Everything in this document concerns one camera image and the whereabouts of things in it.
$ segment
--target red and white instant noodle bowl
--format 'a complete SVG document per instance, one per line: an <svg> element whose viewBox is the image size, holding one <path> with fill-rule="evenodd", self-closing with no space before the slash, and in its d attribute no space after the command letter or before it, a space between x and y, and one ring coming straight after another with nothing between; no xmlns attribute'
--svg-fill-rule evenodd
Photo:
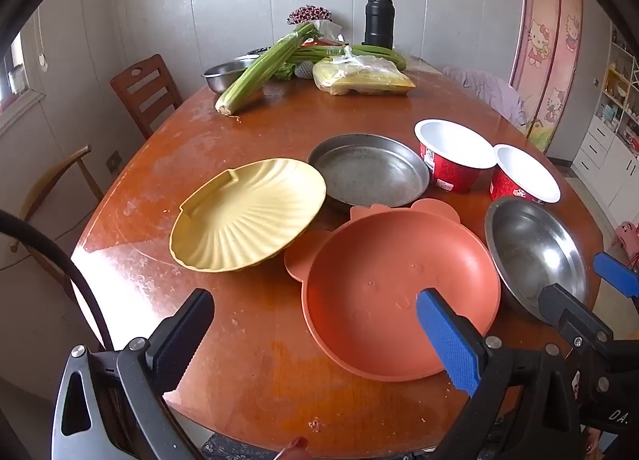
<svg viewBox="0 0 639 460"><path fill-rule="evenodd" d="M419 154L433 173L433 182L454 193L466 193L482 169L496 164L493 146L477 132L443 119L415 126Z"/></svg>
<svg viewBox="0 0 639 460"><path fill-rule="evenodd" d="M534 202L555 203L561 198L557 181L534 157L509 145L496 145L498 166L490 182L490 196L514 195Z"/></svg>

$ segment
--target yellow food in plastic bag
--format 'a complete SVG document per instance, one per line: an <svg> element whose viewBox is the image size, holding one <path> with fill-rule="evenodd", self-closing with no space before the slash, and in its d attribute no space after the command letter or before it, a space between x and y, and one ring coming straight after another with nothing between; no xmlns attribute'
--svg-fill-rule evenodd
<svg viewBox="0 0 639 460"><path fill-rule="evenodd" d="M406 94L415 84L397 70L394 63L375 56L353 56L346 46L344 56L313 66L313 79L320 90L330 95L345 95L351 90L361 94Z"/></svg>

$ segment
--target wooden chair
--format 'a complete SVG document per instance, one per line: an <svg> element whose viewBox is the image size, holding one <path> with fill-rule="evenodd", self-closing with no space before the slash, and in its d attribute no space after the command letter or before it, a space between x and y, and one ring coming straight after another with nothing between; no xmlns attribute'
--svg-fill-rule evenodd
<svg viewBox="0 0 639 460"><path fill-rule="evenodd" d="M131 87L148 78L153 72L157 72L159 76L143 84L137 90L129 92ZM173 77L159 54L151 56L151 58L143 62L135 63L135 65L131 65L125 71L120 72L115 78L111 79L111 87L127 110L129 110L133 121L135 121L135 124L140 128L142 135L146 139L153 135L151 123L155 121L157 116L171 105L177 109L182 104L178 87L175 86ZM141 106L163 88L166 93L142 110Z"/></svg>
<svg viewBox="0 0 639 460"><path fill-rule="evenodd" d="M90 146L85 146L82 150L76 151L73 155L66 158L59 164L50 167L33 185L31 190L27 193L27 198L24 201L21 209L19 218L28 222L33 214L37 211L37 209L41 206L42 202L47 195L51 192L53 187L58 183L58 180L65 174L66 170L68 170L74 163L80 167L80 171L84 176L89 188L95 195L95 198L98 199L98 202L102 200L103 194L100 190L100 186L95 182L95 179L89 173L86 165L82 162L82 158L91 152ZM18 251L18 246L20 245L18 240L14 240L11 243L10 249L12 253L16 253ZM36 260L38 265L40 265L49 275L57 281L62 288L64 289L66 295L76 303L75 295L73 294L73 288L71 287L71 281L55 266L53 263L49 262L42 254L37 252L32 247L26 246L26 249L33 256L33 259Z"/></svg>

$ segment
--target wall socket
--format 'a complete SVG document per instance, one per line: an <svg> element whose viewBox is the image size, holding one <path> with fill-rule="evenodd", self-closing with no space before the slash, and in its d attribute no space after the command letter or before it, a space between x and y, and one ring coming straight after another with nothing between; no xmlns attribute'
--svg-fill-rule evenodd
<svg viewBox="0 0 639 460"><path fill-rule="evenodd" d="M111 156L107 159L106 164L109 173L111 175L115 175L119 170L120 164L122 164L122 157L120 157L117 150L111 153Z"/></svg>

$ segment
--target wooden table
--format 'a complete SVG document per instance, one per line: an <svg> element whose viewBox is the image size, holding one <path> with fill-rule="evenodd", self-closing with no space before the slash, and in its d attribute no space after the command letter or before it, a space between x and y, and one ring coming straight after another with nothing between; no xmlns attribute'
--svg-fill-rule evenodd
<svg viewBox="0 0 639 460"><path fill-rule="evenodd" d="M179 267L169 253L178 206L225 169L271 157L305 160L318 143L346 132L379 133L414 150L415 123L441 117L532 154L552 172L562 199L548 206L570 229L589 266L592 308L599 279L590 264L601 232L558 171L508 121L445 76L411 75L408 97L331 97L312 81L267 85L240 119L213 108L202 89L151 137L96 210L73 254L103 310L117 349L148 337L196 287L215 297L215 320L167 402L200 424L243 442L280 449L296 436L314 456L366 458L434 445L466 395L445 373L412 382L361 379L334 364L306 328L300 285L282 253L256 267L224 274ZM484 239L490 172L467 195L434 186L461 222ZM333 229L343 214L323 208L312 228ZM85 316L92 322L90 314ZM502 305L490 333L506 344L541 348L562 341L550 327L524 321Z"/></svg>

